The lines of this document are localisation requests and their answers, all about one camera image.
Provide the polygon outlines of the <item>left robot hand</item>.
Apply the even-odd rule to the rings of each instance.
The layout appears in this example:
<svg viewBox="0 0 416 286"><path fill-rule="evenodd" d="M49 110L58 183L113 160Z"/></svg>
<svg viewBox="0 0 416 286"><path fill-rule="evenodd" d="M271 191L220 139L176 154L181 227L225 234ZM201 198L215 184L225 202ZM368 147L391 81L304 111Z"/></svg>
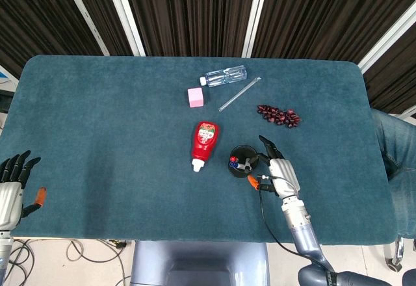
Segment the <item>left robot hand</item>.
<svg viewBox="0 0 416 286"><path fill-rule="evenodd" d="M40 157L27 161L30 150L17 154L1 163L1 238L9 235L22 218L41 208L47 197L47 189L40 187L32 204L23 206L23 195L33 167Z"/></svg>

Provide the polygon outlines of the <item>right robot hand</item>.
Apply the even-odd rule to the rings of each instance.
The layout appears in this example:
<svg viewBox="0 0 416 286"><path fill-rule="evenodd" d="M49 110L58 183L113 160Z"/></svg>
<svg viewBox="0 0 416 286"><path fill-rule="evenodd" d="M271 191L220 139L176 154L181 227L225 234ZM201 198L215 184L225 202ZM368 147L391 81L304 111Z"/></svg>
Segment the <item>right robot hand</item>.
<svg viewBox="0 0 416 286"><path fill-rule="evenodd" d="M258 191L274 192L281 199L290 196L298 198L300 186L291 162L281 154L272 141L261 135L259 139L264 144L267 155L258 153L257 158L268 166L269 174L260 174L257 177L248 175L251 186Z"/></svg>

